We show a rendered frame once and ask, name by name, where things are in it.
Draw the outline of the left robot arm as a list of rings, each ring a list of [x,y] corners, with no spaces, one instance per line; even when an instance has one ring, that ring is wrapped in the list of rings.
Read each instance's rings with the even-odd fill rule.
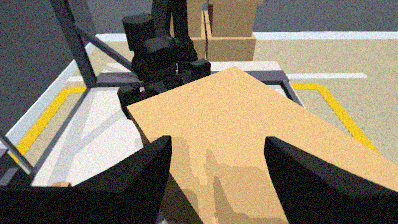
[[[170,34],[171,14],[175,38]],[[153,0],[153,18],[149,15],[141,13],[122,19],[129,50],[134,51],[131,65],[139,81],[143,81],[141,64],[149,79],[155,70],[163,67],[177,70],[178,65],[177,75],[187,72],[187,65],[198,60],[194,43],[188,35],[187,0]]]

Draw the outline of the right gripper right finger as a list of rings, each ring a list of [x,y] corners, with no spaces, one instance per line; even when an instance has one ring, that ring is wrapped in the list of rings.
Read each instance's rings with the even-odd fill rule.
[[[264,157],[289,224],[398,224],[397,191],[275,136]]]

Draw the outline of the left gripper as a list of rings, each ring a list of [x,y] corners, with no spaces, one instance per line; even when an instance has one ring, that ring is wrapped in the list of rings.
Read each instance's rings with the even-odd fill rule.
[[[120,87],[117,91],[122,110],[127,119],[131,120],[126,106],[211,75],[211,63],[204,58],[191,62],[187,66],[188,71],[179,75],[176,74],[175,67],[160,68],[155,70],[152,79],[149,79],[142,64],[140,77],[145,82],[145,90],[140,92],[141,86],[137,81]]]

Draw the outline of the brown wooden chest of drawers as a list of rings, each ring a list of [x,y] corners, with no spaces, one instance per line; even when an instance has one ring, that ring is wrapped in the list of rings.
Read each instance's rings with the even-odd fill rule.
[[[143,147],[172,138],[168,224],[289,224],[267,136],[398,191],[398,165],[236,66],[126,107]]]

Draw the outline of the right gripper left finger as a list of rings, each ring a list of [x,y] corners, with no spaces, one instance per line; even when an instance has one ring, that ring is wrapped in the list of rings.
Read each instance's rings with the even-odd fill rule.
[[[73,187],[0,185],[0,224],[155,224],[171,156],[163,135]]]

